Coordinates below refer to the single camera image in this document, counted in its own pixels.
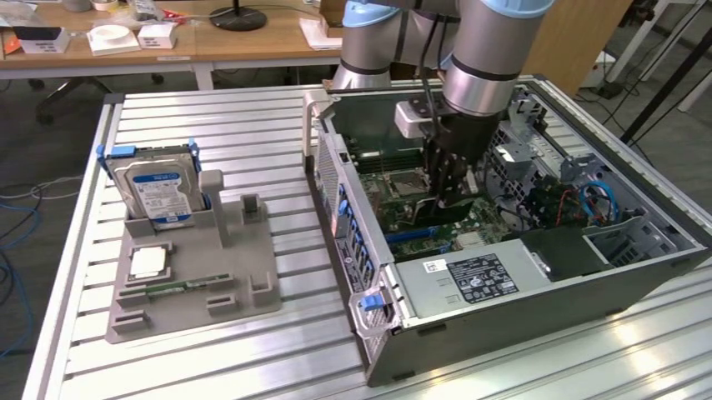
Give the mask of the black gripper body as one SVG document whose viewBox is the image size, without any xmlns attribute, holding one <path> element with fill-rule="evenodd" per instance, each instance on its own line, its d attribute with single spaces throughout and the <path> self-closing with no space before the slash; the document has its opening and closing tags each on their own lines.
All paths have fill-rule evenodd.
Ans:
<svg viewBox="0 0 712 400">
<path fill-rule="evenodd" d="M 428 138 L 428 165 L 436 165 L 452 154 L 469 165 L 476 165 L 489 148 L 498 124 L 497 114 L 477 117 L 454 113 L 440 117 Z"/>
</svg>

